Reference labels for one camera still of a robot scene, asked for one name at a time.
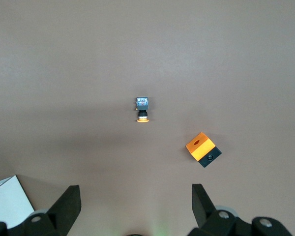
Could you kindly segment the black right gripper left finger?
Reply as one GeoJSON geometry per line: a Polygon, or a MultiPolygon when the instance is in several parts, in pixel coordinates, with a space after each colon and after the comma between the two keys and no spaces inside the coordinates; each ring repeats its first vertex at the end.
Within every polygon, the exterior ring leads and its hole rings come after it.
{"type": "Polygon", "coordinates": [[[0,222],[0,236],[66,236],[80,212],[80,187],[71,185],[46,213],[35,213],[11,229],[0,222]]]}

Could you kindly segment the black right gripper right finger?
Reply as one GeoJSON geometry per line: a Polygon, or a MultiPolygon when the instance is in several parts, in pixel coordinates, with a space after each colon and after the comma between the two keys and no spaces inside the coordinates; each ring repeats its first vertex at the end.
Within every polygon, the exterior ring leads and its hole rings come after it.
{"type": "Polygon", "coordinates": [[[217,210],[202,184],[192,185],[192,210],[197,227],[190,236],[291,236],[288,229],[270,217],[255,217],[247,223],[227,210],[217,210]]]}

